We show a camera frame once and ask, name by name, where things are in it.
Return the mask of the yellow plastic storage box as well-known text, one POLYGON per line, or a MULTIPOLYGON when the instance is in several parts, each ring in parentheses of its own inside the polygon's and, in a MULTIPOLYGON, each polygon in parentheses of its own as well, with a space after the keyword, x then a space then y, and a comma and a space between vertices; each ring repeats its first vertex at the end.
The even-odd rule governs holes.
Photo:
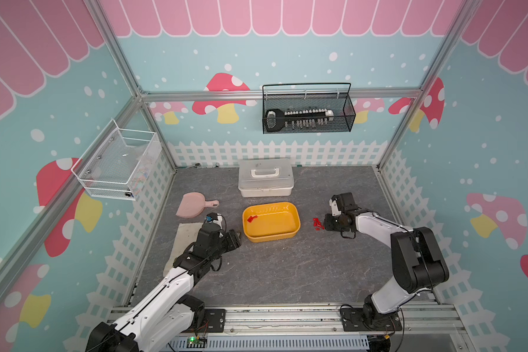
POLYGON ((242 215, 243 232, 253 243, 278 241, 294 237, 301 229, 296 206, 290 202, 253 205, 242 215), (253 222, 250 216, 258 216, 253 222))

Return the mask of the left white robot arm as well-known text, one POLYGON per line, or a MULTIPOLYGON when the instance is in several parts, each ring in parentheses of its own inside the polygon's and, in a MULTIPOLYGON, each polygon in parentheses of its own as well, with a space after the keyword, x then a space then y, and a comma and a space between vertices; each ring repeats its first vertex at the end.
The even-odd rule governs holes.
POLYGON ((221 221, 204 222, 197 240, 175 258, 166 277, 138 304, 112 324, 90 333, 86 351, 160 351, 183 331, 202 326, 205 303, 189 294, 214 261, 241 246, 240 234, 221 221))

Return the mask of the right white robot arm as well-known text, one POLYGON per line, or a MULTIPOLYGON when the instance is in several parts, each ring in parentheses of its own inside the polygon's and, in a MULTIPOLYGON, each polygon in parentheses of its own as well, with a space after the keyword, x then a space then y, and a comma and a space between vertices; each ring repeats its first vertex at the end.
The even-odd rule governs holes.
POLYGON ((449 269, 428 227, 406 227, 359 207, 351 193, 337 194, 329 201, 331 212, 325 215, 328 231, 370 236, 391 251, 392 277, 375 293, 367 296, 360 318, 368 329, 379 329, 397 318, 397 312, 416 295, 434 289, 450 277, 449 269))

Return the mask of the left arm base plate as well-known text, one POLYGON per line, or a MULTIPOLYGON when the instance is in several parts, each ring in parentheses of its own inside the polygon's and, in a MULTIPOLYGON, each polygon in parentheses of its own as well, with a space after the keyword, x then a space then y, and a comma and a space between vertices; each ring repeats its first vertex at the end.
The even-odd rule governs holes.
POLYGON ((225 309, 206 309, 197 333, 223 333, 226 314, 227 311, 225 309))

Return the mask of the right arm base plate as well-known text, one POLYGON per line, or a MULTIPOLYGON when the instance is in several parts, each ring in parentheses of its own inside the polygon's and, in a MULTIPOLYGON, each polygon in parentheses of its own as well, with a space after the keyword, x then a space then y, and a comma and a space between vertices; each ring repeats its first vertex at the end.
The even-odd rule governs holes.
POLYGON ((378 331, 380 334, 394 334, 403 330, 397 312, 380 314, 370 306, 353 307, 343 304, 339 308, 339 314, 345 332, 378 331))

